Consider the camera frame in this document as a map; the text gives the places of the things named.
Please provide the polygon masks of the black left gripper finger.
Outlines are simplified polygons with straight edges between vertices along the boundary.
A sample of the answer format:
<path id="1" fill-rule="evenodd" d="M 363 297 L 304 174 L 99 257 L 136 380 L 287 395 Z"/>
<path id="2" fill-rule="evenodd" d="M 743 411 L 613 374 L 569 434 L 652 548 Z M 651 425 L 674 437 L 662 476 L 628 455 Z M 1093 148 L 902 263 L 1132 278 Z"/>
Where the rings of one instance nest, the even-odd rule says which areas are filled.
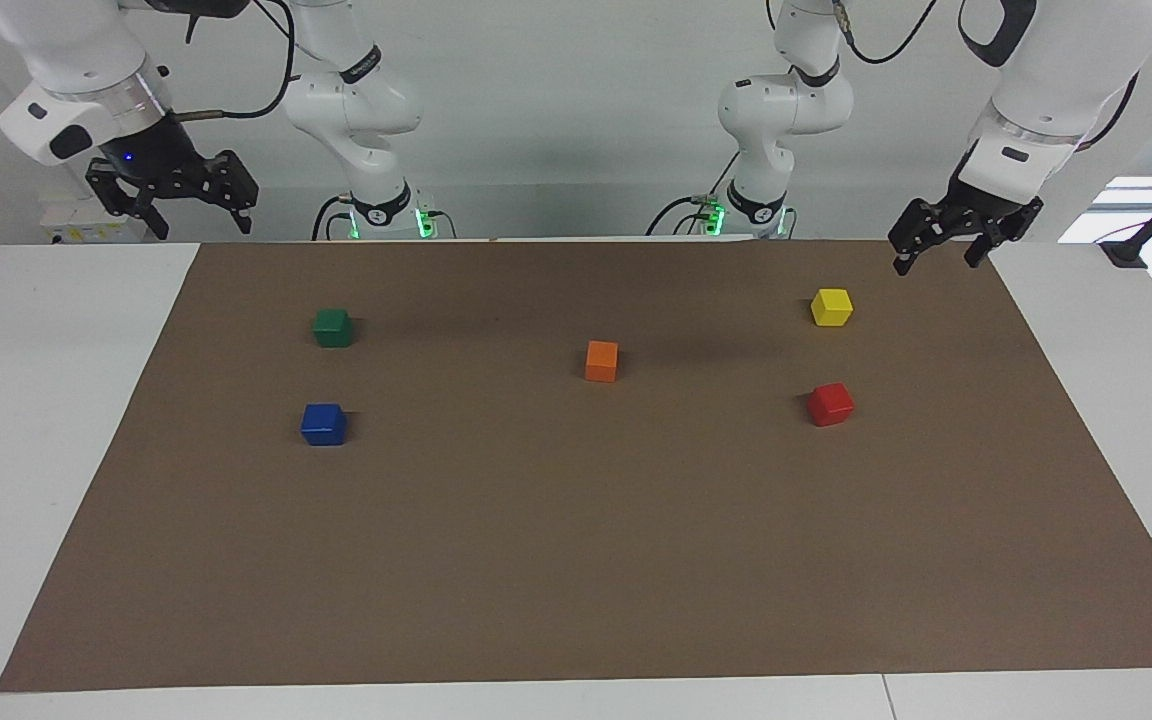
<path id="1" fill-rule="evenodd" d="M 965 251 L 965 263 L 970 268 L 978 268 L 993 250 L 1005 243 L 1020 241 L 1026 232 L 1026 214 L 1011 214 L 1001 220 L 983 220 L 977 236 Z"/>
<path id="2" fill-rule="evenodd" d="M 946 202 L 914 199 L 892 225 L 887 240 L 895 251 L 893 270 L 905 275 L 919 256 L 955 236 L 957 209 Z"/>

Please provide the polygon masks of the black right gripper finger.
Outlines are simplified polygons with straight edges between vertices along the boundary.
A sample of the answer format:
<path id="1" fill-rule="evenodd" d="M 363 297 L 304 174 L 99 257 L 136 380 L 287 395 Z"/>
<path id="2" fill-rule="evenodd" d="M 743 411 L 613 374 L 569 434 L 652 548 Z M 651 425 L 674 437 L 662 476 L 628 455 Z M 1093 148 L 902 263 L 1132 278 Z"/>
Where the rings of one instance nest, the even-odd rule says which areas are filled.
<path id="1" fill-rule="evenodd" d="M 106 214 L 131 217 L 146 223 L 147 232 L 156 240 L 168 237 L 170 227 L 154 206 L 156 191 L 152 188 L 141 188 L 131 182 L 136 192 L 129 194 L 123 187 L 124 179 L 119 176 L 114 165 L 106 159 L 91 159 L 84 179 L 96 199 L 101 202 Z"/>
<path id="2" fill-rule="evenodd" d="M 202 200 L 223 209 L 242 234 L 252 232 L 250 211 L 259 200 L 259 192 L 260 187 L 247 165 L 228 149 L 212 158 L 189 159 L 175 172 L 177 199 Z"/>

